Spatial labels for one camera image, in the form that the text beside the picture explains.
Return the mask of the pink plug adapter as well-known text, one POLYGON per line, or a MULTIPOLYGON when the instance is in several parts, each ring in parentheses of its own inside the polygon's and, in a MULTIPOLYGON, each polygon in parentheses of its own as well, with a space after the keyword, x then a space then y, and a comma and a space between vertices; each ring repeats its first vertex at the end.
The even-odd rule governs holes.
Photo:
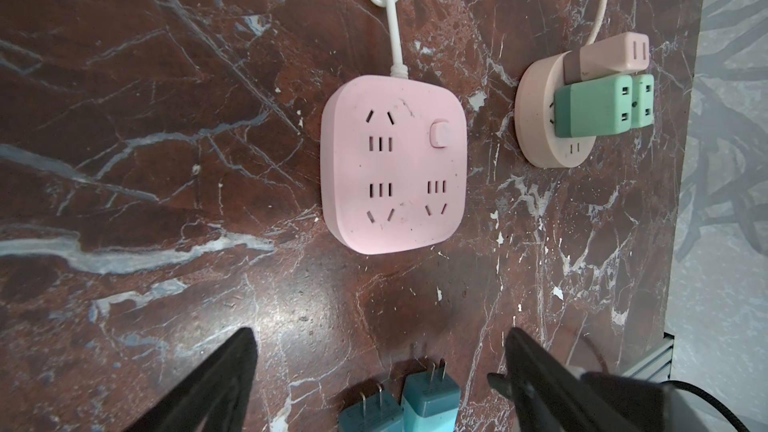
POLYGON ((568 52, 563 59, 566 85, 648 68, 650 41, 646 34, 626 32, 568 52))

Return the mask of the aluminium front rail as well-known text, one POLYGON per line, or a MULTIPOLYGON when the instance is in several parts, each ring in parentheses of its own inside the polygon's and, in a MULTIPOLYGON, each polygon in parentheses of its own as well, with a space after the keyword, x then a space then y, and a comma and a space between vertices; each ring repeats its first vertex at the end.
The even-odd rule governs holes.
POLYGON ((674 336, 665 333, 662 341, 624 371, 622 376, 654 383, 665 382, 671 376, 673 355, 674 336))

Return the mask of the green plug adapter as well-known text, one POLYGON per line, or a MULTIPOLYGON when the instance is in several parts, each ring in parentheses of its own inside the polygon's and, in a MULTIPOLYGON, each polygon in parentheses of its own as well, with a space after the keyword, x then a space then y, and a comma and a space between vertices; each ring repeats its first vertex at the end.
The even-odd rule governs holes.
POLYGON ((641 74, 632 77, 631 128, 639 129, 654 123, 654 77, 641 74))
POLYGON ((554 94, 555 135, 580 138, 630 130, 633 79, 615 75, 570 84, 554 94))

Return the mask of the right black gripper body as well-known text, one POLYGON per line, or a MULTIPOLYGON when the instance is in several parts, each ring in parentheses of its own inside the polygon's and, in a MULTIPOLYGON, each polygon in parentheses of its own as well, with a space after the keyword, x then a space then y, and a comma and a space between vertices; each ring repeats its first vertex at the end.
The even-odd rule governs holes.
MULTIPOLYGON (((672 386, 597 372, 573 375, 627 421, 625 431, 690 429, 690 407, 672 386)), ((505 397, 503 374, 490 373, 488 382, 494 391, 505 397)))

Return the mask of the pink square power strip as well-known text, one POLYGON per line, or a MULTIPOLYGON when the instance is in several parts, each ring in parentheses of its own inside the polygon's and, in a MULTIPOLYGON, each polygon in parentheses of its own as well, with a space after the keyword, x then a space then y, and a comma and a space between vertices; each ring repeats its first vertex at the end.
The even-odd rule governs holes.
POLYGON ((365 75, 322 113, 324 221, 348 248, 379 255, 451 237, 465 211, 467 120, 446 88, 365 75))

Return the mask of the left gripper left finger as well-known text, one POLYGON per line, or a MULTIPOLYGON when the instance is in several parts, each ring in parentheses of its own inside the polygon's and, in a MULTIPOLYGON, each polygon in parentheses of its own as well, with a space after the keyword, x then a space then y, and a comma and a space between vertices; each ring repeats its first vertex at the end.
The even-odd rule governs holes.
POLYGON ((253 330, 238 329, 130 431, 241 431, 258 360, 253 330))

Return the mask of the teal plug adapter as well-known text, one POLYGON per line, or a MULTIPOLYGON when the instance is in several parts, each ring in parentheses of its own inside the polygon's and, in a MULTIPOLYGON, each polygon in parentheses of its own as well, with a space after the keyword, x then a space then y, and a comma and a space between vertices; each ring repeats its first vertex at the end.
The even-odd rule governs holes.
POLYGON ((342 432, 400 432, 404 430, 404 413, 380 382, 367 379, 341 394, 337 422, 342 432))
POLYGON ((461 387, 446 372, 441 359, 428 371, 406 377, 401 406, 405 432, 453 432, 456 427, 461 387))

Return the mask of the beige round power strip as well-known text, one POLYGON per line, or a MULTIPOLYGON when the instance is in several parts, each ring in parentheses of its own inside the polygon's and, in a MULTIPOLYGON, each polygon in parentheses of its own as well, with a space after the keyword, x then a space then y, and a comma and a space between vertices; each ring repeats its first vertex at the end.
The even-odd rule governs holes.
POLYGON ((574 168, 591 153, 596 137, 560 138, 554 127, 554 94, 565 85, 565 53, 532 63, 515 96, 514 128, 525 158, 539 168, 574 168))

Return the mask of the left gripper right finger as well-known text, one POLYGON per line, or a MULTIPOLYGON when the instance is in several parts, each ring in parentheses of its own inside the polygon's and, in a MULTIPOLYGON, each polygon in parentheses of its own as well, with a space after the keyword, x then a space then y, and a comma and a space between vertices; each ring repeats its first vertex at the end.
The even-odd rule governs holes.
POLYGON ((627 421, 524 330, 505 338, 503 395, 522 431, 625 431, 627 421))

